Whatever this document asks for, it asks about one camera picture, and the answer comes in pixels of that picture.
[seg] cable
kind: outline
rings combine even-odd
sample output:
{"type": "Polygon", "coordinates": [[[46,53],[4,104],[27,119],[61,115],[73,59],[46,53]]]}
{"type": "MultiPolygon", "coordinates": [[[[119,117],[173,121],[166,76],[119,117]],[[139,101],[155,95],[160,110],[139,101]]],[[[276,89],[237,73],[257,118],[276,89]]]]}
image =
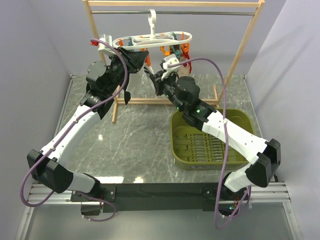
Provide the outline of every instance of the cable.
{"type": "MultiPolygon", "coordinates": [[[[226,118],[226,106],[227,106],[227,94],[226,94],[226,85],[225,85],[225,80],[224,80],[224,76],[220,70],[220,68],[218,67],[218,65],[212,61],[209,58],[206,57],[195,57],[193,59],[189,59],[186,61],[182,61],[179,62],[177,64],[172,64],[172,65],[168,65],[169,68],[173,68],[173,67],[177,67],[183,64],[188,64],[190,62],[193,61],[197,61],[197,60],[204,60],[204,61],[208,61],[211,64],[213,64],[216,68],[216,70],[219,73],[220,79],[221,79],[221,83],[222,83],[222,88],[223,88],[223,110],[222,110],[222,116],[223,119],[226,118]]],[[[247,190],[245,191],[244,195],[242,196],[241,200],[239,201],[238,205],[236,206],[236,208],[233,210],[232,214],[229,216],[229,218],[227,219],[227,221],[225,221],[223,223],[223,225],[219,226],[218,225],[218,210],[219,210],[219,200],[220,200],[220,193],[221,193],[221,188],[222,188],[222,182],[224,179],[224,173],[226,170],[226,165],[227,165],[227,159],[228,159],[228,151],[229,151],[229,136],[228,136],[228,130],[227,130],[227,124],[224,124],[224,135],[225,135],[225,152],[224,152],[224,159],[223,159],[223,164],[222,164],[222,168],[221,168],[221,175],[220,175],[220,181],[218,183],[218,188],[216,191],[216,200],[215,200],[215,205],[214,205],[214,225],[216,229],[223,229],[230,221],[231,219],[234,217],[234,215],[238,212],[238,209],[240,207],[240,205],[242,204],[243,200],[245,199],[246,195],[251,192],[251,187],[248,187],[247,190]]]]}
{"type": "MultiPolygon", "coordinates": [[[[31,204],[29,202],[27,202],[27,200],[25,199],[25,196],[24,196],[24,189],[25,189],[25,184],[27,182],[27,179],[29,177],[29,175],[36,169],[36,167],[48,156],[52,153],[53,149],[55,149],[60,143],[61,141],[67,136],[67,134],[70,132],[70,130],[74,127],[74,125],[76,125],[76,123],[81,119],[83,118],[86,114],[88,114],[89,112],[91,112],[92,110],[100,107],[101,105],[105,104],[106,102],[114,99],[121,91],[122,89],[124,89],[126,83],[127,83],[127,79],[128,79],[128,69],[127,69],[127,65],[126,65],[126,62],[125,60],[123,59],[123,57],[121,56],[121,54],[115,49],[113,48],[112,46],[110,46],[108,43],[104,42],[104,41],[101,41],[99,39],[96,39],[96,38],[92,38],[90,40],[91,42],[93,41],[96,41],[100,44],[103,44],[105,46],[107,46],[108,48],[110,48],[112,51],[114,51],[114,53],[119,57],[121,63],[123,64],[123,68],[124,68],[124,79],[123,79],[123,83],[121,85],[121,87],[119,88],[119,90],[117,92],[115,92],[112,96],[110,96],[109,98],[107,98],[106,100],[90,107],[88,110],[86,110],[85,112],[83,112],[82,114],[80,114],[76,119],[75,121],[73,121],[70,126],[66,129],[66,131],[61,135],[61,137],[53,144],[53,146],[50,148],[49,151],[47,151],[45,154],[43,154],[43,156],[29,169],[29,171],[26,173],[26,175],[24,176],[23,180],[22,180],[22,184],[21,184],[21,188],[20,188],[20,198],[21,198],[21,201],[23,202],[24,205],[28,206],[28,207],[31,207],[31,208],[34,208],[34,207],[38,207],[40,205],[42,205],[43,203],[45,203],[50,197],[51,195],[54,193],[54,191],[50,192],[49,195],[43,199],[41,202],[39,203],[36,203],[36,204],[31,204]]],[[[116,209],[115,207],[113,208],[114,209],[114,214],[111,216],[113,217],[115,214],[116,214],[116,209]]]]}
{"type": "Polygon", "coordinates": [[[114,204],[112,204],[111,202],[109,201],[106,201],[106,200],[103,200],[103,199],[98,199],[98,198],[95,198],[95,197],[92,197],[92,196],[89,196],[87,194],[85,194],[84,192],[82,191],[78,191],[77,193],[81,194],[82,196],[86,197],[87,199],[90,199],[90,200],[94,200],[96,202],[103,202],[105,204],[108,204],[109,206],[111,206],[113,208],[113,213],[111,216],[107,217],[107,218],[104,218],[104,219],[94,219],[94,218],[90,218],[88,216],[83,216],[83,218],[85,219],[88,219],[89,221],[91,222],[105,222],[105,221],[108,221],[110,219],[112,219],[116,213],[117,213],[117,208],[114,204]]]}

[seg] marble table top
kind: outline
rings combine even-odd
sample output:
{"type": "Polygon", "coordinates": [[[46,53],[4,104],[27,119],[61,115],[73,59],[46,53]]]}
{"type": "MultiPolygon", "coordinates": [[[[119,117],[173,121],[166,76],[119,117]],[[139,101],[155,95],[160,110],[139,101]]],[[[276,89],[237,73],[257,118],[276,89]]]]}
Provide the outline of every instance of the marble table top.
{"type": "MultiPolygon", "coordinates": [[[[221,90],[217,75],[192,77],[201,89],[201,98],[214,98],[213,85],[218,92],[221,90]]],[[[71,118],[83,97],[86,76],[77,75],[70,84],[59,129],[71,118]]],[[[133,98],[155,98],[152,83],[144,76],[133,77],[129,87],[133,98]]],[[[255,134],[261,136],[244,75],[234,75],[231,79],[227,88],[227,108],[244,111],[251,118],[255,134]]],[[[175,111],[171,105],[120,105],[116,124],[112,124],[112,106],[84,137],[66,167],[95,177],[109,177],[117,183],[217,182],[219,170],[187,171],[174,164],[170,116],[175,111]]]]}

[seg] wooden rack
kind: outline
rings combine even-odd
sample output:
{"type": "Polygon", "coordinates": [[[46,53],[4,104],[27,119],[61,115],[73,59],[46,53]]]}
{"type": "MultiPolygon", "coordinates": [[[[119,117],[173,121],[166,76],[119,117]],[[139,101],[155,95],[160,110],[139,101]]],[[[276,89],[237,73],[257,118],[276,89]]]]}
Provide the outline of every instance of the wooden rack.
{"type": "MultiPolygon", "coordinates": [[[[259,0],[258,2],[214,2],[214,1],[103,1],[103,0],[82,0],[84,3],[86,14],[89,18],[91,30],[93,33],[93,37],[99,39],[99,34],[97,30],[97,26],[93,17],[93,14],[107,14],[107,12],[103,11],[92,11],[91,7],[138,7],[138,6],[147,6],[147,7],[210,7],[210,8],[255,8],[254,12],[249,13],[252,16],[248,27],[244,33],[240,46],[234,56],[231,67],[228,71],[228,74],[225,78],[225,86],[227,87],[230,79],[236,69],[236,66],[242,56],[242,53],[248,43],[250,35],[255,27],[255,24],[259,18],[259,15],[263,9],[265,4],[264,0],[259,0]]],[[[228,15],[227,12],[211,12],[211,15],[228,15]]],[[[99,56],[101,61],[106,63],[105,56],[102,52],[99,52],[99,56]]],[[[212,106],[218,106],[222,97],[223,90],[217,95],[216,86],[213,86],[213,93],[215,99],[202,99],[206,103],[212,106]]],[[[125,100],[119,96],[116,96],[114,102],[113,116],[112,122],[116,123],[118,106],[124,105],[125,100]]],[[[128,104],[137,104],[137,105],[171,105],[172,103],[168,99],[164,98],[132,98],[128,104]]]]}

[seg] white wall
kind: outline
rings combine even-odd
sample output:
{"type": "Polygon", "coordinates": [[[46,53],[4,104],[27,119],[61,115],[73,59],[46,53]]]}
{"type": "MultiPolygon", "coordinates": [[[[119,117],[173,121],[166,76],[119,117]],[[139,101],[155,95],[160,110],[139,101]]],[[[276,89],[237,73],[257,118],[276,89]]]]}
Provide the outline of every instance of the white wall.
{"type": "MultiPolygon", "coordinates": [[[[0,235],[14,239],[27,154],[54,134],[70,77],[27,0],[0,7],[0,235]]],[[[25,188],[29,193],[31,180],[25,188]]]]}
{"type": "Polygon", "coordinates": [[[287,0],[248,73],[262,134],[281,143],[285,180],[305,240],[319,239],[320,2],[287,0]]]}
{"type": "MultiPolygon", "coordinates": [[[[99,60],[96,49],[90,46],[93,36],[82,0],[29,0],[47,34],[50,36],[69,74],[84,74],[88,65],[99,60]]],[[[243,2],[243,0],[224,0],[225,2],[243,2]]],[[[262,14],[252,33],[250,41],[235,71],[247,74],[268,32],[274,24],[286,0],[265,0],[262,14]]],[[[100,10],[148,10],[150,7],[109,7],[100,10]]],[[[252,8],[167,8],[156,10],[172,11],[244,11],[252,8]]],[[[147,34],[150,32],[148,17],[141,15],[95,15],[100,34],[106,33],[114,38],[147,34]]],[[[209,57],[214,59],[226,74],[246,31],[250,16],[221,15],[158,15],[156,32],[186,31],[193,35],[190,45],[191,57],[209,57]]],[[[156,69],[163,55],[154,48],[151,60],[156,69]]],[[[194,63],[194,73],[209,73],[205,64],[194,63]]]]}

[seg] black mounting base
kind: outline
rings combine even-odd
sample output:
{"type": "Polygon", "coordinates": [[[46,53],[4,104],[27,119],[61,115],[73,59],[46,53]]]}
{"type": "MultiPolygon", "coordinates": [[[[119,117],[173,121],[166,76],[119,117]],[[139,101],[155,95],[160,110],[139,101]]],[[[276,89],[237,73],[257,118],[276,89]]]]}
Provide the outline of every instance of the black mounting base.
{"type": "MultiPolygon", "coordinates": [[[[151,210],[191,210],[202,209],[213,211],[216,203],[218,183],[119,183],[101,184],[101,196],[112,202],[118,211],[151,211],[151,210]]],[[[235,195],[240,199],[243,190],[232,195],[221,195],[222,201],[233,201],[235,195]]],[[[89,199],[72,194],[72,202],[90,202],[89,199]]],[[[103,212],[113,209],[103,205],[103,212]]],[[[85,216],[98,215],[99,205],[82,205],[81,213],[85,216]]]]}

